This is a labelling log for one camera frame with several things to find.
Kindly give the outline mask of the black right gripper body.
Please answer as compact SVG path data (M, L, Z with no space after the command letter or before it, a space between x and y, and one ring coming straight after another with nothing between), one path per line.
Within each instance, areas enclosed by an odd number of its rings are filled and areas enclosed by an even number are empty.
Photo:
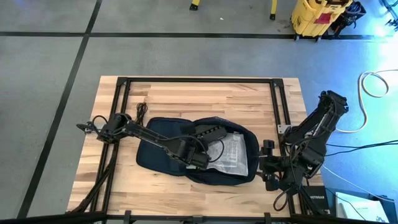
M259 156L259 176L265 182L267 180L278 180L279 190L292 190L292 183L282 173L287 171L286 157Z

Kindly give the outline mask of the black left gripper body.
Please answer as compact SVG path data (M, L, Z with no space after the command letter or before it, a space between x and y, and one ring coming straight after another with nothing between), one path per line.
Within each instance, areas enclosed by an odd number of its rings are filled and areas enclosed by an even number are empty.
M206 170L208 167L208 163L210 161L210 157L205 154L201 149L197 149L195 147L191 147L188 150L186 163L187 167L193 167L200 170Z

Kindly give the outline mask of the white mesh zip pouch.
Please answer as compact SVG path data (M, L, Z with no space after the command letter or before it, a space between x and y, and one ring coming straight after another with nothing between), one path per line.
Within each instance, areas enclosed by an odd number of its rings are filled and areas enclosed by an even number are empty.
M247 177L248 157L244 135L228 133L226 137L208 145L210 162L207 169L216 169L225 174Z

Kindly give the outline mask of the navy blue backpack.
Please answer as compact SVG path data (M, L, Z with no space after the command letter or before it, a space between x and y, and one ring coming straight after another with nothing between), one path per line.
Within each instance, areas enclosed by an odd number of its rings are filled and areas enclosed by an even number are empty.
M240 124L216 116L194 121L181 118L155 117L148 121L146 127L171 138L181 136L188 127L199 124L221 125L229 133L238 132L244 136L248 160L247 176L225 174L213 168L207 170L187 169L186 165L170 158L163 149L146 141L141 141L139 144L136 156L137 164L149 170L177 177L185 176L199 184L239 185L253 181L259 167L259 142L253 132Z

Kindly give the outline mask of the yellow mop bucket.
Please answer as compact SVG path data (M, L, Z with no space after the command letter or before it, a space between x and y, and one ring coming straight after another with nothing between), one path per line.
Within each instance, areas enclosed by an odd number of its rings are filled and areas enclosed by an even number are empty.
M331 24L352 3L353 0L297 0L290 18L294 41L310 37L319 42Z

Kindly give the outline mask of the yellow stepladder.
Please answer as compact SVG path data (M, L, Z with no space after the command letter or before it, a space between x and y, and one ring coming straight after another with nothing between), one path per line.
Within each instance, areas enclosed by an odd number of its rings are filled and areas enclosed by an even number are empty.
M201 0L191 0L191 4L189 7L190 11L197 11L198 10L198 6L200 4ZM278 0L271 0L271 9L270 9L270 16L269 19L274 21L276 18L276 11L277 11L277 3Z

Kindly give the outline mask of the black tool bag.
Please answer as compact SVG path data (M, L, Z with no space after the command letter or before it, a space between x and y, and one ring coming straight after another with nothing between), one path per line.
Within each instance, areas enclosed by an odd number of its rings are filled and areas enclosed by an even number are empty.
M356 28L356 21L366 14L364 6L359 1L353 1L353 3L340 14L335 22L331 24L331 29L334 32L334 36L339 36L341 31L350 25L354 25Z

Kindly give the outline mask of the black Netgear network switch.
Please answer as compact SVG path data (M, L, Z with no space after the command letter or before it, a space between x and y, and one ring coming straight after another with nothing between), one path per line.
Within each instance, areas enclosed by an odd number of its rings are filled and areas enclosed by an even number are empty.
M303 198L307 202L309 208L328 211L329 204L324 186L304 186Z

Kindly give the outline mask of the black aluminium table frame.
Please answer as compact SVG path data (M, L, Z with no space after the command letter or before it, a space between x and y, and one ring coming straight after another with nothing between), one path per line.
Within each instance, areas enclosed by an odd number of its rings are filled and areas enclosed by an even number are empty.
M155 117L196 120L218 116L251 130L259 141L277 140L278 125L299 124L306 116L296 78L101 77L92 116L135 114L148 106L145 120ZM145 169L136 162L139 140L125 138L116 146L85 137L68 209L86 197L111 156L116 167L94 197L90 210L110 219L262 221L269 213L281 220L305 211L298 196L283 205L281 191L268 192L260 177L235 187L198 184L186 177Z

